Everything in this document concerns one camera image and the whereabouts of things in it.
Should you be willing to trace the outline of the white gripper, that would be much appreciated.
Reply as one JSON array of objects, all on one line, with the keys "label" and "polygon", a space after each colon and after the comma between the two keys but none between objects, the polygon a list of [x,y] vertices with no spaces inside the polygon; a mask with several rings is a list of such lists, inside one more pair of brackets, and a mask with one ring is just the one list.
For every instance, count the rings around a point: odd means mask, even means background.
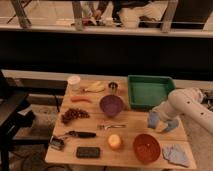
[{"label": "white gripper", "polygon": [[162,102],[151,111],[155,111],[159,115],[159,121],[162,122],[169,122],[176,118],[175,109],[168,102]]}]

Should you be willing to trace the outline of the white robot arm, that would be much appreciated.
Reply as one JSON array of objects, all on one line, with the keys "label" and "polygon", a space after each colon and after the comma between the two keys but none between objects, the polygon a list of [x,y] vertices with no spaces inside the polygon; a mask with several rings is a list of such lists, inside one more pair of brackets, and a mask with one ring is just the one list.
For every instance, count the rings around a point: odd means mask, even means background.
[{"label": "white robot arm", "polygon": [[149,119],[153,121],[150,127],[156,129],[164,123],[161,133],[170,132],[179,126],[177,117],[186,114],[213,135],[213,111],[202,105],[203,99],[204,94],[199,88],[171,91],[166,101],[150,111]]}]

